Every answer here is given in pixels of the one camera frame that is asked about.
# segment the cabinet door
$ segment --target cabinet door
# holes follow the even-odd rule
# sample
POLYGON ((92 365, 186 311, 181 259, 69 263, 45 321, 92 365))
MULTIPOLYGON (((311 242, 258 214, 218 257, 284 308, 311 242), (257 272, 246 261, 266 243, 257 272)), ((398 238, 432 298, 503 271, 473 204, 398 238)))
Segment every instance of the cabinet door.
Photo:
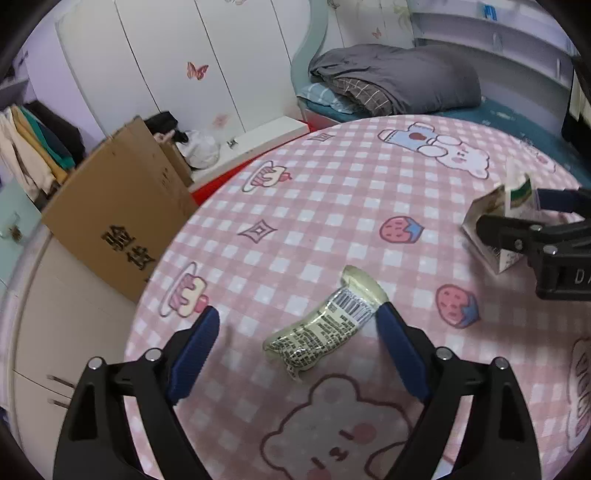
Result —
POLYGON ((271 0, 197 0, 246 131, 299 108, 290 59, 271 0))
POLYGON ((15 370, 71 397, 87 361, 122 362, 135 305, 98 278, 55 238, 24 307, 15 370))
POLYGON ((106 135, 136 115, 158 113, 112 0, 78 3, 58 22, 57 32, 72 75, 106 135))
POLYGON ((158 107, 170 111, 181 130, 214 129, 221 140, 242 135, 194 0, 117 0, 116 5, 158 107), (195 75, 190 64, 201 71, 195 75))
POLYGON ((46 480, 53 478, 57 441, 70 399, 14 374, 17 429, 22 449, 46 480))
POLYGON ((16 181, 0 187, 0 282, 5 285, 40 219, 39 210, 16 181), (18 242, 9 231, 14 225, 22 235, 18 242))

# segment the metal handle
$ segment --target metal handle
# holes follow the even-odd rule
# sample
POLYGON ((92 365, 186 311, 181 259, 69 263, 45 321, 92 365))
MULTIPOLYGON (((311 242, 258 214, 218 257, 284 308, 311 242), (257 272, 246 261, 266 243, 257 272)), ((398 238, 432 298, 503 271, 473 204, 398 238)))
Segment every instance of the metal handle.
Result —
POLYGON ((0 229, 0 238, 10 238, 15 243, 19 243, 22 240, 22 232, 18 227, 20 220, 21 216, 14 212, 8 222, 0 229))
POLYGON ((70 388, 72 388, 74 390, 76 389, 76 386, 73 383, 68 382, 68 380, 64 380, 63 378, 55 377, 54 375, 47 375, 47 379, 48 380, 53 380, 54 382, 61 383, 62 385, 65 385, 67 387, 70 387, 70 388))
POLYGON ((67 403, 63 403, 59 400, 54 400, 53 398, 48 398, 47 402, 53 405, 57 405, 58 407, 65 408, 66 410, 70 407, 67 403))

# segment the table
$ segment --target table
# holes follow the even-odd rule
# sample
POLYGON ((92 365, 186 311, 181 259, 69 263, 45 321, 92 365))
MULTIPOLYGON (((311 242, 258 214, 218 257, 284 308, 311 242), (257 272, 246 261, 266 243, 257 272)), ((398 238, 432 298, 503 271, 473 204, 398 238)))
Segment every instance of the table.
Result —
MULTIPOLYGON (((214 480, 380 479, 393 464, 421 405, 405 392, 373 322, 302 383, 262 353, 266 337, 336 290, 346 264, 378 280, 436 346, 474 361, 509 359, 544 478, 564 466, 589 430, 589 305, 539 300, 523 261, 493 276, 459 231, 471 201, 505 179, 508 157, 540 187, 578 186, 503 132, 406 115, 294 140, 199 209, 154 271, 126 358, 164 346, 193 323, 195 309, 218 309, 220 335, 176 407, 214 480), (174 294, 183 278, 201 286, 188 305, 174 294), (457 298, 456 310, 442 303, 446 294, 457 298)), ((137 406, 128 402, 128 412, 142 464, 158 477, 137 406)), ((457 455, 468 412, 465 399, 442 468, 457 455)))

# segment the plastic snack package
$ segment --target plastic snack package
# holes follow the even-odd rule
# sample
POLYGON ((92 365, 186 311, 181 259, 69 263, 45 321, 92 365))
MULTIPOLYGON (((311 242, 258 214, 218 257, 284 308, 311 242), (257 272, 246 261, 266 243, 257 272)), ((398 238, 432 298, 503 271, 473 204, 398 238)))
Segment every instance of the plastic snack package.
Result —
POLYGON ((263 343, 271 358, 281 358, 287 372, 299 380, 300 371, 336 350, 365 325, 388 296, 367 273, 347 265, 341 288, 303 320, 280 330, 263 343))

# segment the red object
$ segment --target red object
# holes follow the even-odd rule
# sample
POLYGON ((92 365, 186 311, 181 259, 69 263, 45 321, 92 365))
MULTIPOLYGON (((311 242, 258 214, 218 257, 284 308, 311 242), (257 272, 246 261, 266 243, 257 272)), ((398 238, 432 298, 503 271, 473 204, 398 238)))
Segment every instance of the red object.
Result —
MULTIPOLYGON (((316 131, 316 129, 312 128, 311 125, 309 125, 309 124, 306 124, 306 125, 308 125, 308 129, 310 130, 310 133, 316 131)), ((270 152, 271 150, 267 150, 266 152, 264 152, 264 153, 262 153, 262 154, 260 154, 260 155, 258 155, 256 157, 254 157, 254 158, 251 158, 250 160, 246 160, 241 165, 238 165, 237 167, 235 167, 235 168, 227 171, 226 173, 220 175, 215 180, 212 180, 211 182, 205 184, 199 190, 195 190, 191 195, 193 196, 193 199, 195 200, 195 202, 197 202, 197 205, 203 205, 205 203, 205 201, 211 195, 213 195, 214 193, 216 193, 234 175, 236 175, 240 171, 244 170, 247 166, 249 166, 257 158, 262 157, 264 154, 266 154, 267 152, 270 152)))

